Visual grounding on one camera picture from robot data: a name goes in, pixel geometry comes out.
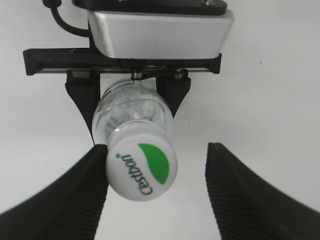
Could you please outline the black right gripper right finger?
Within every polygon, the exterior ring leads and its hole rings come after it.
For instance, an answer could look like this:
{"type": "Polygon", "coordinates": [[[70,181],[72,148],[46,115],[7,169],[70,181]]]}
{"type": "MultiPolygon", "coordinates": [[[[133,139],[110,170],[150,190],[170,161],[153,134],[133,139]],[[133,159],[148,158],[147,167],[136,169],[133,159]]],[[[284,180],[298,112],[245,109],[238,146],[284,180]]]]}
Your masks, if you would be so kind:
{"type": "Polygon", "coordinates": [[[223,240],[318,240],[320,213],[277,189],[221,143],[209,143],[208,197],[223,240]]]}

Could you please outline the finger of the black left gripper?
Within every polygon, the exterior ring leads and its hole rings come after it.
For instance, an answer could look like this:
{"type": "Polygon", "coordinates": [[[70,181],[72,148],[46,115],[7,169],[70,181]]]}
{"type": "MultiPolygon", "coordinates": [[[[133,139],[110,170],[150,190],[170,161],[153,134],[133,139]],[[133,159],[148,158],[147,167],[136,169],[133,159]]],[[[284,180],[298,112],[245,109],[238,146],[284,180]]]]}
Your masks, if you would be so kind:
{"type": "Polygon", "coordinates": [[[101,74],[95,71],[68,70],[65,89],[81,113],[94,143],[92,122],[101,99],[101,74]]]}
{"type": "Polygon", "coordinates": [[[162,76],[156,78],[156,91],[167,103],[173,118],[190,88],[191,79],[189,77],[176,79],[174,76],[162,76]]]}

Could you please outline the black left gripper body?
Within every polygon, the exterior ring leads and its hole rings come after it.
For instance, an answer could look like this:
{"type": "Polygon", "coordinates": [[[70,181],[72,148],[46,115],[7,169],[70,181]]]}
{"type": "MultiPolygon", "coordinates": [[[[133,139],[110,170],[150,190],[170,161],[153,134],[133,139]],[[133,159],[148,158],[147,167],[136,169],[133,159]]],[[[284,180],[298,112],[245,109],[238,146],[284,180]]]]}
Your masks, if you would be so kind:
{"type": "Polygon", "coordinates": [[[210,59],[115,59],[90,48],[30,48],[23,51],[28,76],[42,73],[96,72],[129,74],[189,70],[219,74],[222,54],[210,59]]]}

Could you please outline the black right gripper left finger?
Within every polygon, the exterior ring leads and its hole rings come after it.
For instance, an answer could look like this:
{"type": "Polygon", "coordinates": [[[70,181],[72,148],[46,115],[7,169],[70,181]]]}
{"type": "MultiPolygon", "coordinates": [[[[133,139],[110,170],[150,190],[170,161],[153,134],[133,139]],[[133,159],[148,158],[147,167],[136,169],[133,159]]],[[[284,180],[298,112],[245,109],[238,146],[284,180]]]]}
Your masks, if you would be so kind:
{"type": "Polygon", "coordinates": [[[106,145],[95,145],[52,184],[1,213],[2,240],[93,240],[106,201],[106,145]]]}

